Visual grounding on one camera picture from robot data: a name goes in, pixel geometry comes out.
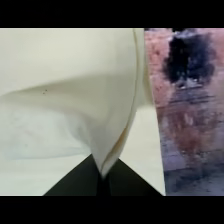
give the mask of black object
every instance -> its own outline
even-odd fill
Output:
[[[92,155],[63,177],[44,196],[161,196],[121,160],[102,178]]]

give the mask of weathered wall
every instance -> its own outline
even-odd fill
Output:
[[[208,85],[186,89],[175,88],[162,71],[171,30],[145,32],[164,170],[224,162],[224,29],[198,28],[197,32],[211,37],[215,72]]]

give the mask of white fabric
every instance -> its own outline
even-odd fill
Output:
[[[90,152],[105,175],[147,105],[143,29],[0,29],[0,49],[0,194],[44,194]]]

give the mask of cream-colored sheet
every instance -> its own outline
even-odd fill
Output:
[[[1,29],[0,49],[1,195],[42,195],[90,152],[105,175],[137,108],[150,124],[138,136],[153,140],[134,149],[134,134],[121,158],[164,193],[155,108],[141,100],[143,29]]]

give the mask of black triangle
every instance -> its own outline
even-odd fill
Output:
[[[92,155],[70,171],[45,196],[161,196],[120,159],[102,179]]]

